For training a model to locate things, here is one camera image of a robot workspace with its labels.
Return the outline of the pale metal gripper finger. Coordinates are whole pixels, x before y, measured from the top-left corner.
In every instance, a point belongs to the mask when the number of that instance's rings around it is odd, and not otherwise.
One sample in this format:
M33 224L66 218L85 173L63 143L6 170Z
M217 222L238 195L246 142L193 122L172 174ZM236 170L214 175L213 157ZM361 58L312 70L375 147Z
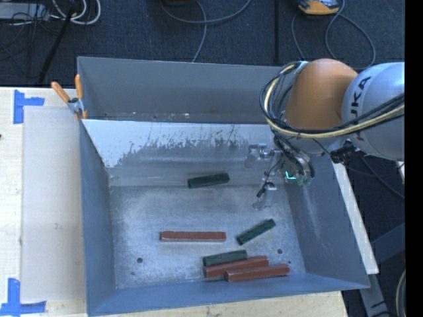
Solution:
M278 189L273 181L263 180L252 207L256 211L261 211L265 208L271 207L277 190Z
M244 167L251 169L254 164L258 161L274 160L278 155L281 154L279 149L268 148L265 143L257 143L249 145L248 154L244 159Z

